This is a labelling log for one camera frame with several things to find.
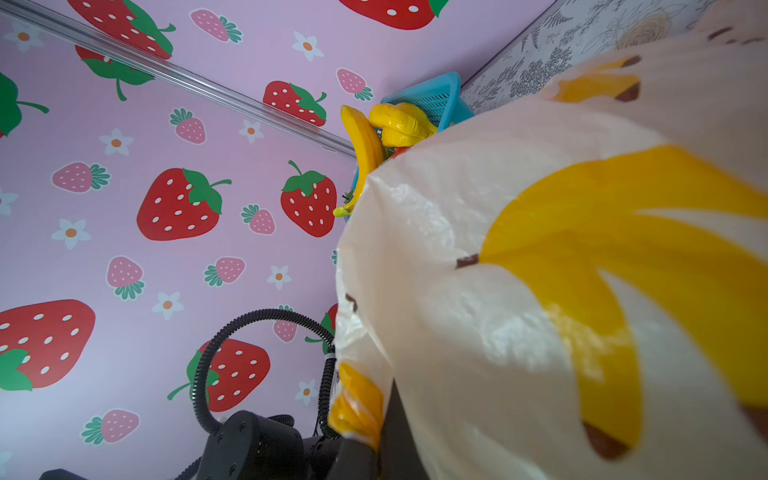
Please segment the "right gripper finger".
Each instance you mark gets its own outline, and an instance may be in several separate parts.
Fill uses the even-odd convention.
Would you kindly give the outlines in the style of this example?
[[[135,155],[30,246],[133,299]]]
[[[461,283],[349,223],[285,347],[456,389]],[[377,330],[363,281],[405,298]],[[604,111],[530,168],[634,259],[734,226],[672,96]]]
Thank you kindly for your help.
[[[428,480],[396,383],[392,384],[381,432],[379,478]]]

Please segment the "beige plastic bag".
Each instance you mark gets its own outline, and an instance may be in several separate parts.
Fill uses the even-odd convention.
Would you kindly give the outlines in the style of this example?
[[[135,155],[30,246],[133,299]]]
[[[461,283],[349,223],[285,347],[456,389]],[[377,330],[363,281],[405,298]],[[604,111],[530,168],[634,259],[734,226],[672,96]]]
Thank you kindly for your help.
[[[433,479],[767,475],[767,5],[605,53],[369,174],[330,425]]]

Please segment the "large yellow banana bunch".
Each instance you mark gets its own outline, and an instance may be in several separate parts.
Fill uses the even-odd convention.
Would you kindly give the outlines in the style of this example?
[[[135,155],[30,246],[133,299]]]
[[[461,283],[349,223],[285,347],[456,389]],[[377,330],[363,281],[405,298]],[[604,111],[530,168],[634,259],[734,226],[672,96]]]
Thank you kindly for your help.
[[[385,161],[385,149],[368,118],[359,110],[343,105],[340,117],[350,137],[358,163],[358,179],[352,199],[334,210],[334,216],[350,216],[359,201],[367,176]]]

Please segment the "teal plastic basket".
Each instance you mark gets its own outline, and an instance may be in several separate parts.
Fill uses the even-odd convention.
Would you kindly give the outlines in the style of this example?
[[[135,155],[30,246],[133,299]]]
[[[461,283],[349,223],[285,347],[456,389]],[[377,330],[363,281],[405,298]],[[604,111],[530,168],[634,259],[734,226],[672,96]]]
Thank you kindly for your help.
[[[471,108],[460,98],[460,88],[459,75],[456,72],[450,72],[392,94],[384,98],[380,104],[409,103],[415,105],[426,113],[431,123],[438,128],[437,133],[439,133],[474,116]],[[381,140],[381,131],[374,126],[373,128]],[[385,161],[382,164],[411,148],[388,148],[384,145],[383,147],[385,149]],[[353,180],[352,195],[348,197],[345,204],[353,197],[357,179],[358,167]]]

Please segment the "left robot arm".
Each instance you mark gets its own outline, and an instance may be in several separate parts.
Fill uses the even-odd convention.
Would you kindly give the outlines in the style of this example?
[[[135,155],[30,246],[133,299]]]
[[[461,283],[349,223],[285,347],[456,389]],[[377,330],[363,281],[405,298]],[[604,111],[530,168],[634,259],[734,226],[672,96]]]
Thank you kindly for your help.
[[[377,454],[343,438],[303,439],[289,416],[235,413],[180,479],[374,479]]]

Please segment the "small yellow banana bunch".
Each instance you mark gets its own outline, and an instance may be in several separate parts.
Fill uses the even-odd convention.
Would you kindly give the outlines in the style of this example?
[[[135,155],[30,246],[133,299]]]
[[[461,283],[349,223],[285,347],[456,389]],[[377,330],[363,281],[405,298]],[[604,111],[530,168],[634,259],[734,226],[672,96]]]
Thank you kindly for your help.
[[[412,147],[438,132],[426,113],[409,103],[375,105],[369,121],[381,131],[382,144],[388,148]]]

